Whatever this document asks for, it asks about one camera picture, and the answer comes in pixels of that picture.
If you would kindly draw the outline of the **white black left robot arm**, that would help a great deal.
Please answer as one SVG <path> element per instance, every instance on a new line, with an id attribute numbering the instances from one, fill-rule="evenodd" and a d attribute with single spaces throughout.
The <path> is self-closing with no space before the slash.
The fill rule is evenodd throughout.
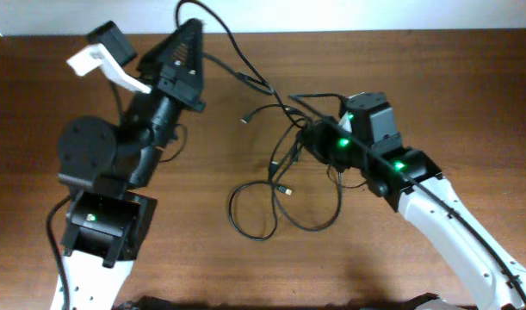
<path id="1" fill-rule="evenodd" d="M 124 66 L 138 60 L 139 76 Z M 183 111 L 201 112 L 202 24 L 191 19 L 138 56 L 108 22 L 71 56 L 78 76 L 100 70 L 133 93 L 118 123 L 95 116 L 70 121 L 58 141 L 58 178 L 70 191 L 61 240 L 51 247 L 59 277 L 55 309 L 110 309 L 130 275 L 157 202 L 139 190 L 151 180 Z"/>

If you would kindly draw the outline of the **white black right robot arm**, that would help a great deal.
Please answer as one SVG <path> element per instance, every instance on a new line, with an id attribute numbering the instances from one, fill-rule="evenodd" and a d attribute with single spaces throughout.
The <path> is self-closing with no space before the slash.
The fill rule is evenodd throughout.
<path id="1" fill-rule="evenodd" d="M 358 169 L 370 191 L 416 227 L 479 309 L 526 309 L 526 268 L 474 218 L 442 169 L 404 146 L 382 92 L 340 97 L 337 116 L 318 115 L 298 135 L 319 162 Z"/>

